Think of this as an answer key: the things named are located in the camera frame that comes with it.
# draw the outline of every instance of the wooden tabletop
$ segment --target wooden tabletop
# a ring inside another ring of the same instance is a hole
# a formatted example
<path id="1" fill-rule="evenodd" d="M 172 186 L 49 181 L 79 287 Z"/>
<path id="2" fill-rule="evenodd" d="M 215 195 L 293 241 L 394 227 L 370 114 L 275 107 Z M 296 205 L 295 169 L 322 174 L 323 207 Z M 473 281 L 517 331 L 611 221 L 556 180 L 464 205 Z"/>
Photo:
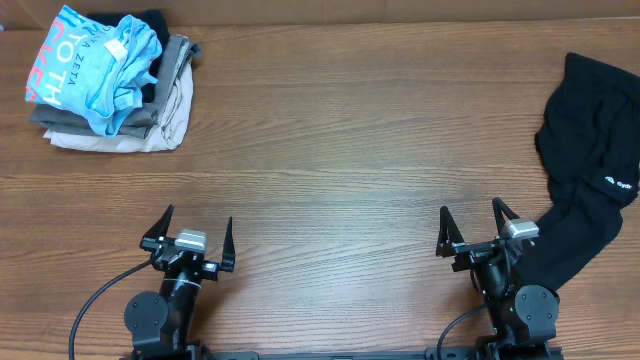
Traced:
<path id="1" fill-rule="evenodd" d="M 237 266 L 200 294 L 192 337 L 216 351 L 424 350 L 481 302 L 435 256 L 438 210 L 469 242 L 495 235 L 491 199 L 550 207 L 533 144 L 568 51 L 640 73 L 640 20 L 175 28 L 200 42 L 195 98 L 174 152 L 57 149 L 27 122 L 41 31 L 0 33 L 0 359 L 66 359 L 75 316 L 169 234 L 234 217 Z M 567 359 L 640 358 L 640 202 L 560 290 Z M 78 359 L 131 350 L 124 307 L 145 269 L 85 316 Z M 491 332 L 486 315 L 446 344 Z"/>

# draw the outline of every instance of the black cloth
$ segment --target black cloth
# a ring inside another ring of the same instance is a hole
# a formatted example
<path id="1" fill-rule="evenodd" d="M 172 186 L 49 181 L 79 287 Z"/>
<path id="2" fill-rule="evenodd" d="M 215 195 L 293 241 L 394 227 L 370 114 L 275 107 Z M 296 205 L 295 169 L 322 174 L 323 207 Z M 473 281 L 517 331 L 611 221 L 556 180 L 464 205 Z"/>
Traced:
<path id="1" fill-rule="evenodd" d="M 638 195 L 639 107 L 639 77 L 567 55 L 535 138 L 553 207 L 515 264 L 525 283 L 559 289 L 618 235 L 620 210 Z"/>
<path id="2" fill-rule="evenodd" d="M 134 17 L 144 21 L 149 25 L 149 27 L 156 32 L 158 36 L 158 41 L 160 41 L 160 45 L 162 46 L 162 51 L 164 54 L 164 49 L 169 42 L 169 29 L 167 28 L 167 21 L 162 16 L 162 13 L 159 10 L 147 10 L 143 11 L 139 14 L 126 14 L 126 13 L 96 13 L 89 14 L 87 17 L 91 20 L 97 21 L 103 25 L 109 26 L 117 26 L 120 20 L 127 15 L 133 15 Z M 153 77 L 158 76 L 158 70 L 160 69 L 160 62 L 162 62 L 162 55 L 158 56 L 157 59 L 153 60 L 151 66 L 149 67 L 149 74 Z M 155 85 L 147 84 L 140 88 L 142 91 L 142 101 L 146 103 L 153 102 L 155 98 Z"/>

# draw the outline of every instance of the folded blue t-shirt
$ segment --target folded blue t-shirt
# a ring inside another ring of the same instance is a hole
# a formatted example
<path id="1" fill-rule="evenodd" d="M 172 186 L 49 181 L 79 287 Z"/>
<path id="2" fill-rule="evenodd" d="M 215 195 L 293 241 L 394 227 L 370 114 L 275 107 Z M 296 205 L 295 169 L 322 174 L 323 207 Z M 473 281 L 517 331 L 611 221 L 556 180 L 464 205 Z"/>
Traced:
<path id="1" fill-rule="evenodd" d="M 114 28 L 65 5 L 31 69 L 25 100 L 76 113 L 96 134 L 113 137 L 142 107 L 140 88 L 156 83 L 149 66 L 161 53 L 141 20 L 128 15 Z"/>

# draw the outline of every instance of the white cloth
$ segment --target white cloth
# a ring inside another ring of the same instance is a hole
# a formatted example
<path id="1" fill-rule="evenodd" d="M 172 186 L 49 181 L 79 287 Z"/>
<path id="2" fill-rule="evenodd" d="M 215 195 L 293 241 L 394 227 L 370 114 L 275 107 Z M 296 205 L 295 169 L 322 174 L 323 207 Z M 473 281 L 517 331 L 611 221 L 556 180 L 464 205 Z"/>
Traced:
<path id="1" fill-rule="evenodd" d="M 51 145 L 83 151 L 129 153 L 174 150 L 182 144 L 187 132 L 192 98 L 193 77 L 191 64 L 187 63 L 171 88 L 167 105 L 159 117 L 160 123 L 149 130 L 145 139 L 127 135 L 112 138 L 72 135 L 51 130 L 47 130 L 44 138 L 50 139 Z"/>

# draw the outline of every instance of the folded clothing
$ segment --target folded clothing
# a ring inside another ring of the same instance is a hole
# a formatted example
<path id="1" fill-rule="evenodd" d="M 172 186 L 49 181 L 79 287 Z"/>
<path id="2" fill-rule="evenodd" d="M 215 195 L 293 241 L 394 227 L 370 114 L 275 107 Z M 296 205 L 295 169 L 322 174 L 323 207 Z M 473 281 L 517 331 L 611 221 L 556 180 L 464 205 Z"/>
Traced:
<path id="1" fill-rule="evenodd" d="M 191 65 L 187 63 L 172 86 L 160 123 L 151 129 L 145 139 L 126 135 L 112 138 L 71 135 L 52 130 L 47 130 L 44 137 L 50 139 L 51 145 L 83 151 L 129 153 L 174 150 L 182 144 L 187 132 L 192 97 L 193 78 Z"/>
<path id="2" fill-rule="evenodd" d="M 115 136 L 142 106 L 140 87 L 156 82 L 149 66 L 161 52 L 155 32 L 133 16 L 114 28 L 65 5 L 36 57 L 25 99 L 71 111 L 96 134 Z"/>
<path id="3" fill-rule="evenodd" d="M 515 265 L 525 283 L 559 289 L 618 235 L 638 196 L 639 137 L 640 78 L 569 53 L 536 134 L 553 207 Z"/>
<path id="4" fill-rule="evenodd" d="M 158 71 L 153 102 L 143 103 L 141 108 L 133 110 L 122 123 L 118 134 L 144 139 L 151 128 L 158 124 L 158 116 L 165 106 L 173 82 L 180 74 L 184 64 L 192 57 L 200 57 L 200 55 L 201 50 L 197 43 L 189 41 L 184 36 L 171 35 Z M 82 116 L 48 105 L 37 105 L 31 113 L 29 121 L 55 132 L 96 135 Z"/>
<path id="5" fill-rule="evenodd" d="M 169 28 L 167 28 L 167 21 L 159 10 L 147 10 L 137 14 L 95 13 L 87 14 L 87 17 L 103 25 L 117 26 L 120 23 L 120 20 L 127 15 L 133 15 L 147 23 L 147 25 L 156 32 L 156 36 L 158 36 L 158 41 L 160 41 L 162 49 L 165 50 L 167 48 L 170 36 Z M 163 54 L 160 54 L 160 56 L 151 62 L 151 66 L 149 67 L 149 74 L 151 74 L 151 76 L 158 76 L 162 56 Z M 155 84 L 146 84 L 140 88 L 140 91 L 142 92 L 142 102 L 152 102 L 155 97 Z"/>

